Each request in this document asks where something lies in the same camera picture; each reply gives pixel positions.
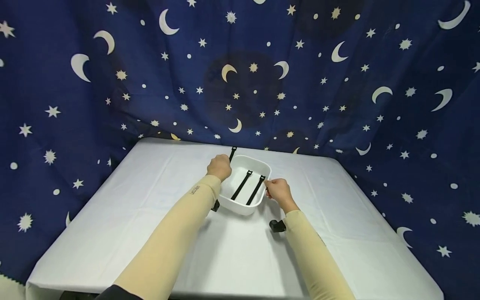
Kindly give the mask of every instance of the crescent moon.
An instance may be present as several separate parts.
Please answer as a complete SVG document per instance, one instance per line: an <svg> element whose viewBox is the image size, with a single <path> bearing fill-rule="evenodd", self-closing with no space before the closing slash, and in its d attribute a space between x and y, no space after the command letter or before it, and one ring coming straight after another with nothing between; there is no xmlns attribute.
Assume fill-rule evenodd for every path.
<svg viewBox="0 0 480 300"><path fill-rule="evenodd" d="M407 241L405 240L405 237L403 236L406 231L412 231L412 230L410 228L407 228L407 227L399 227L399 228L396 229L396 233L398 234L400 239L405 243L405 245L409 248L413 248L412 246L410 246L407 243Z"/></svg>
<svg viewBox="0 0 480 300"><path fill-rule="evenodd" d="M87 60L90 60L88 56L82 53L77 53L72 56L72 59L70 59L70 65L72 66L72 70L78 77L85 80L86 82L91 82L84 73L84 63Z"/></svg>
<svg viewBox="0 0 480 300"><path fill-rule="evenodd" d="M65 218L65 227L67 227L70 224L70 212L67 212L67 217Z"/></svg>
<svg viewBox="0 0 480 300"><path fill-rule="evenodd" d="M338 51L340 50L340 47L343 45L343 43L345 43L345 41L341 42L340 44L338 44L335 49L333 49L333 52L332 52L332 61L333 62L341 62L341 61L344 61L348 58L348 56L345 56L345 57L341 57L339 54L338 54Z"/></svg>
<svg viewBox="0 0 480 300"><path fill-rule="evenodd" d="M357 149L360 156L364 156L365 154L367 154L370 151L371 146L372 146L372 143L370 143L370 145L368 145L367 150L360 150L357 147L355 147L355 149Z"/></svg>
<svg viewBox="0 0 480 300"><path fill-rule="evenodd" d="M283 69L282 76L280 76L279 79L284 78L288 74L288 70L289 70L290 67L288 66L288 63L286 61L284 61L284 60L279 61L276 64L274 64L274 66L280 66Z"/></svg>
<svg viewBox="0 0 480 300"><path fill-rule="evenodd" d="M431 111L436 111L436 110L439 110L441 109L442 107L444 107L445 105L447 105L448 102L450 102L450 99L452 99L452 96L453 96L453 91L451 88L446 88L444 90L441 90L441 91L438 91L435 93L436 94L441 94L443 96L443 99L442 101L440 102L440 104L435 107L433 110Z"/></svg>
<svg viewBox="0 0 480 300"><path fill-rule="evenodd" d="M171 133L170 136L171 136L172 139L174 139L175 141L181 141L181 139L180 139L179 137L177 137L176 135L174 135L173 133Z"/></svg>
<svg viewBox="0 0 480 300"><path fill-rule="evenodd" d="M237 73L237 70L232 65L226 64L225 66L223 66L223 68L222 68L222 78L225 82L227 82L227 73L229 71L233 71L233 72Z"/></svg>
<svg viewBox="0 0 480 300"><path fill-rule="evenodd" d="M377 104L377 97L378 95L380 95L381 93L389 93L391 95L393 95L393 92L392 90L388 87L388 86L381 86L379 88L377 88L375 90L375 92L373 92L372 94L372 101Z"/></svg>
<svg viewBox="0 0 480 300"><path fill-rule="evenodd" d="M180 28L172 29L167 25L167 21L165 20L167 12L168 8L162 11L160 17L158 18L158 24L160 25L160 29L163 31L164 34L166 34L167 36L171 36L176 34Z"/></svg>
<svg viewBox="0 0 480 300"><path fill-rule="evenodd" d="M99 32L95 33L95 35L93 36L93 38L97 38L97 37L102 37L107 42L107 45L108 45L107 55L112 53L113 49L115 49L115 40L113 39L113 36L108 31L100 30Z"/></svg>
<svg viewBox="0 0 480 300"><path fill-rule="evenodd" d="M230 129L230 131L233 132L233 133L239 133L240 130L241 130L241 121L239 119L237 119L237 127L228 128L228 129Z"/></svg>
<svg viewBox="0 0 480 300"><path fill-rule="evenodd" d="M462 12L453 20L450 20L448 22L442 22L438 20L438 25L440 26L441 29L445 30L450 30L452 28L457 27L458 24L465 18L465 15L467 15L468 10L470 9L470 2L465 0L463 10Z"/></svg>

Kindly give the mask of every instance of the person's right hand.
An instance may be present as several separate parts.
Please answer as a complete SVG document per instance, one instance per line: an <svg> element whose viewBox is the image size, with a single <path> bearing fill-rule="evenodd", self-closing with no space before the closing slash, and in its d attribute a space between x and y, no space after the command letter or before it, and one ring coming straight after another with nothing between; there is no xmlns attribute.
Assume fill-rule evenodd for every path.
<svg viewBox="0 0 480 300"><path fill-rule="evenodd" d="M268 198L275 199L285 214L292 210L299 210L297 204L293 201L290 186L285 179L265 180L265 186L267 186Z"/></svg>

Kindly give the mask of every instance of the blue backdrop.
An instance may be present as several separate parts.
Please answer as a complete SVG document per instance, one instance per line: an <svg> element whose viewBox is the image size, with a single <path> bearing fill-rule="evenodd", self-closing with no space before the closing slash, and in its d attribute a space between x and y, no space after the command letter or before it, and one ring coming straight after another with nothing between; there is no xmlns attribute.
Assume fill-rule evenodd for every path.
<svg viewBox="0 0 480 300"><path fill-rule="evenodd" d="M479 3L112 1L0 0L0 273L153 136L333 157L478 298Z"/></svg>

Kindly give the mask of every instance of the star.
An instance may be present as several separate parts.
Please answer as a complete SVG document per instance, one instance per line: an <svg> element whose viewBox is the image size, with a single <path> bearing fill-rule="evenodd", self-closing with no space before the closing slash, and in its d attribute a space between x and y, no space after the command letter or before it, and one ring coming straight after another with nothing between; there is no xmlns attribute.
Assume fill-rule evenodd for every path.
<svg viewBox="0 0 480 300"><path fill-rule="evenodd" d="M57 114L60 114L61 112L57 110L59 108L58 106L55 106L54 108L51 107L50 105L48 106L48 110L45 110L45 112L48 113L48 117L50 118L51 116L54 116L55 118L57 117Z"/></svg>
<svg viewBox="0 0 480 300"><path fill-rule="evenodd" d="M412 196L410 196L410 195L407 194L407 193L403 193L403 194L402 194L402 198L403 198L403 200L405 200L405 202L407 202L408 204L410 204L410 203L413 202Z"/></svg>
<svg viewBox="0 0 480 300"><path fill-rule="evenodd" d="M332 12L332 19L338 19L338 16L340 15L340 8L339 7L336 7L333 9L333 12Z"/></svg>
<svg viewBox="0 0 480 300"><path fill-rule="evenodd" d="M444 256L450 257L450 253L452 253L447 249L447 246L445 247L438 246L437 252L440 252L442 254L442 257Z"/></svg>
<svg viewBox="0 0 480 300"><path fill-rule="evenodd" d="M78 179L78 178L77 178L77 181L75 181L75 182L73 183L73 187L74 187L74 188L77 188L77 189L78 189L79 187L83 186L83 185L84 185L84 181L83 181L83 180L80 180L80 179Z"/></svg>
<svg viewBox="0 0 480 300"><path fill-rule="evenodd" d="M404 39L400 43L400 49L402 49L402 50L406 50L406 49L410 48L410 46L412 46L412 41L409 40L409 39Z"/></svg>
<svg viewBox="0 0 480 300"><path fill-rule="evenodd" d="M9 27L8 24L7 24L7 21L3 21L3 24L0 24L0 32L3 32L3 35L6 38L8 38L8 36L15 37L15 35L12 32L13 30L15 30L15 28Z"/></svg>
<svg viewBox="0 0 480 300"><path fill-rule="evenodd" d="M287 15L291 14L293 16L293 13L296 12L297 10L295 9L295 5L291 6L287 9Z"/></svg>
<svg viewBox="0 0 480 300"><path fill-rule="evenodd" d="M302 40L297 41L297 45L295 47L297 47L298 50L300 50L300 48L303 48L303 44L305 44L305 42L302 42Z"/></svg>
<svg viewBox="0 0 480 300"><path fill-rule="evenodd" d="M414 87L409 87L408 90L405 91L405 96L412 97L416 91Z"/></svg>
<svg viewBox="0 0 480 300"><path fill-rule="evenodd" d="M417 139L423 140L428 134L428 131L422 129L419 132L417 132Z"/></svg>
<svg viewBox="0 0 480 300"><path fill-rule="evenodd" d="M480 70L480 62L477 61L475 64L476 65L475 67L472 68L472 70L475 70L475 73L476 73L478 70Z"/></svg>
<svg viewBox="0 0 480 300"><path fill-rule="evenodd" d="M108 4L105 4L108 8L107 8L107 12L111 12L112 14L114 13L118 13L117 11L117 6L116 5L112 5L112 2L110 2L110 5Z"/></svg>
<svg viewBox="0 0 480 300"><path fill-rule="evenodd" d="M227 22L230 24L235 23L235 20L237 19L234 12L227 12L225 17L227 18Z"/></svg>
<svg viewBox="0 0 480 300"><path fill-rule="evenodd" d="M24 123L23 126L21 126L21 127L19 127L19 128L20 128L20 132L19 132L18 134L23 134L24 137L27 137L27 135L28 135L29 133L32 133L32 132L30 131L30 128L32 128L32 126L27 126L27 124L25 124L25 123Z"/></svg>
<svg viewBox="0 0 480 300"><path fill-rule="evenodd" d="M372 36L376 34L375 29L371 29L367 32L367 37L372 38Z"/></svg>
<svg viewBox="0 0 480 300"><path fill-rule="evenodd" d="M205 48L205 45L207 44L207 42L205 42L204 38L201 38L200 42L198 42L198 43L200 44L200 47L203 47L203 48Z"/></svg>
<svg viewBox="0 0 480 300"><path fill-rule="evenodd" d="M410 154L410 153L407 152L407 151L401 152L400 157L403 158L403 159L405 159L405 158L409 157L409 156L408 156L409 154Z"/></svg>

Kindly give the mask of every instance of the white plastic tray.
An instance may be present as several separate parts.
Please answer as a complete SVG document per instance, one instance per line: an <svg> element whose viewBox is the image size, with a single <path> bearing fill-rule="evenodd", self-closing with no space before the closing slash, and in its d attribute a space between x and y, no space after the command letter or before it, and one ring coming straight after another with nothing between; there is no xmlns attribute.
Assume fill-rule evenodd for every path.
<svg viewBox="0 0 480 300"><path fill-rule="evenodd" d="M245 155L234 156L230 165L232 167L232 175L222 183L218 201L221 206L237 214L244 216L251 215L260 203L262 203L266 190L265 184L262 183L250 205L247 205L248 199L255 190L260 176L263 175L266 180L269 180L272 169L263 161ZM232 200L232 195L241 185L248 170L252 171L252 174L243 185L235 200Z"/></svg>

